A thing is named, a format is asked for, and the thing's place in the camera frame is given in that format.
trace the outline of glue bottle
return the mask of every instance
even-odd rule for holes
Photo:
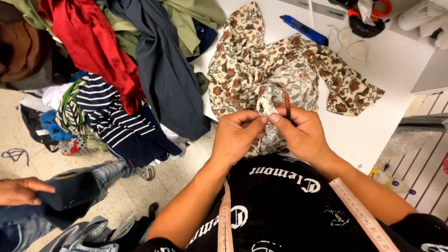
[[[417,193],[415,190],[410,189],[403,181],[392,178],[378,169],[373,168],[369,176],[396,193],[409,193],[412,195]]]

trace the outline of wire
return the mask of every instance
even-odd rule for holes
[[[23,155],[26,154],[26,165],[30,166],[30,156],[28,155],[28,152],[26,152],[26,150],[24,149],[20,149],[20,148],[14,148],[14,149],[10,149],[7,150],[5,152],[3,152],[1,154],[1,157],[9,157],[11,158],[14,163],[17,162],[19,160],[19,158]]]

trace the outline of black t-shirt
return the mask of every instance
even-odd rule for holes
[[[235,251],[298,252],[378,250],[328,182],[311,166],[277,154],[242,159],[228,176]],[[217,250],[221,190],[186,252]],[[386,226],[402,252],[448,252],[448,226],[428,214],[411,214]],[[167,239],[151,239],[138,252],[180,252]]]

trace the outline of shoe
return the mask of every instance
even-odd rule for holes
[[[151,223],[155,220],[155,212],[157,211],[157,209],[159,209],[159,203],[157,203],[157,202],[154,202],[149,206],[149,209],[148,209],[149,223]]]
[[[143,168],[137,167],[135,168],[134,174],[146,181],[150,181],[154,178],[154,167],[152,165],[147,165]]]

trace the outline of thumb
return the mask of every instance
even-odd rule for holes
[[[288,119],[277,113],[273,113],[269,119],[277,127],[280,135],[283,136],[286,141],[288,140],[288,138],[294,135],[304,135],[304,133],[294,127],[294,125],[292,125],[292,123]]]
[[[258,117],[253,120],[245,129],[243,129],[244,136],[254,140],[255,137],[266,127],[266,123],[269,119],[267,116]]]

